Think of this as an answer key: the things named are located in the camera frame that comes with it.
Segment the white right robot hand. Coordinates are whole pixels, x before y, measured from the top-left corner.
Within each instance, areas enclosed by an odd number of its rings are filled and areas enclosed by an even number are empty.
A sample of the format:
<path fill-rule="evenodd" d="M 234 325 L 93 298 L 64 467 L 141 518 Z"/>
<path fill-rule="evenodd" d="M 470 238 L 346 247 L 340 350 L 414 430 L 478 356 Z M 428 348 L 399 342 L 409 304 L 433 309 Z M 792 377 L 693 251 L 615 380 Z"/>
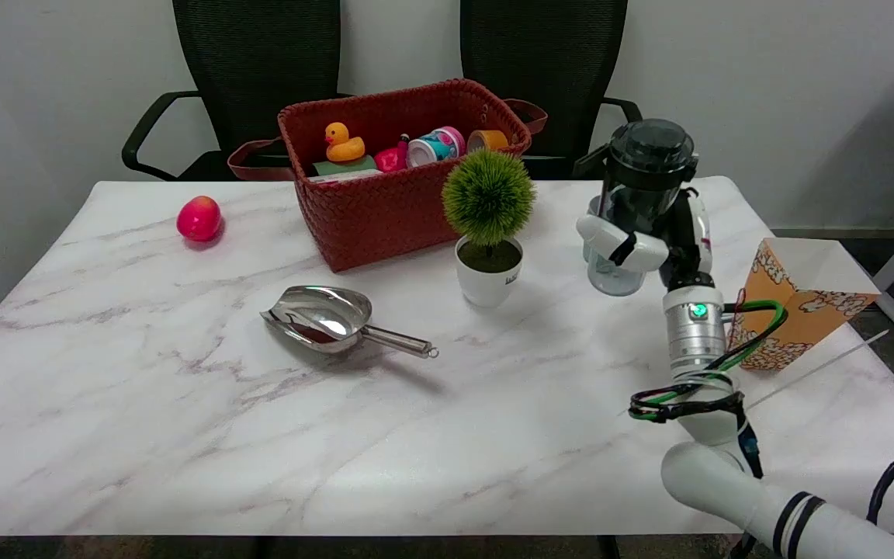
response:
<path fill-rule="evenodd" d="M 716 284 L 709 213 L 695 188 L 678 191 L 650 233 L 629 232 L 596 214 L 579 218 L 576 231 L 589 255 L 590 283 L 606 296 L 631 296 L 655 272 L 667 291 Z"/>

